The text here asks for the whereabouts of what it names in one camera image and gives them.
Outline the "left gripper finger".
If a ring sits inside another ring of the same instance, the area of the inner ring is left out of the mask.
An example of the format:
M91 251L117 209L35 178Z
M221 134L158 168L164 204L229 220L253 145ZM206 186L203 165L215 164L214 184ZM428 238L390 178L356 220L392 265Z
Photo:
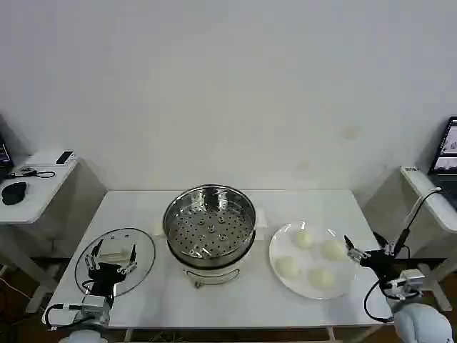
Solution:
M118 273L122 275L130 274L135 268L137 267L136 262L136 245L134 244L131 250L131 254L129 257L129 263L125 267L121 267L118 269Z
M103 239L100 239L92 248L91 252L89 254L86 254L84 257L84 260L86 262L86 265L89 270L97 270L100 269L99 262L97 259L97 256L99 255L99 251L101 248L101 245L103 244Z

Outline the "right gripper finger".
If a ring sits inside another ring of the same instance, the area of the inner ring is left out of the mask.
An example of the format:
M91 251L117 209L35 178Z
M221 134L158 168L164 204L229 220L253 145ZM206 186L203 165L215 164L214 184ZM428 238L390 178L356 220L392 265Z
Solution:
M395 249L395 242L394 241L388 241L386 238L384 238L382 235L380 235L377 232L373 232L373 235L375 236L376 241L378 242L378 245L382 250L384 250L385 254L387 255L394 255L394 249Z
M347 255L351 260L353 260L356 263L360 263L362 260L368 258L367 253L356 248L353 242L346 235L344 235L343 237L347 249Z

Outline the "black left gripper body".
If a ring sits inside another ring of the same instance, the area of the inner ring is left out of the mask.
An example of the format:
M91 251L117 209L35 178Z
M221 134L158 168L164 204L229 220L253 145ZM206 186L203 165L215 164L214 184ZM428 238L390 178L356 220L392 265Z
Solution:
M123 282L126 275L121 265L101 262L98 269L89 270L89 279L93 281L91 295L114 297L114 286Z

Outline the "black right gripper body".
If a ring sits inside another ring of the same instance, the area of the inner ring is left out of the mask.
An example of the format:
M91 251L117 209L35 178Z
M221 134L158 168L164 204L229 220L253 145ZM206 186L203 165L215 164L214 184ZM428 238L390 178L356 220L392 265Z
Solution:
M372 269L378 277L380 285L384 287L392 280L397 279L397 271L393 267L393 261L394 258L387 255L384 250L371 250L364 253L360 265Z

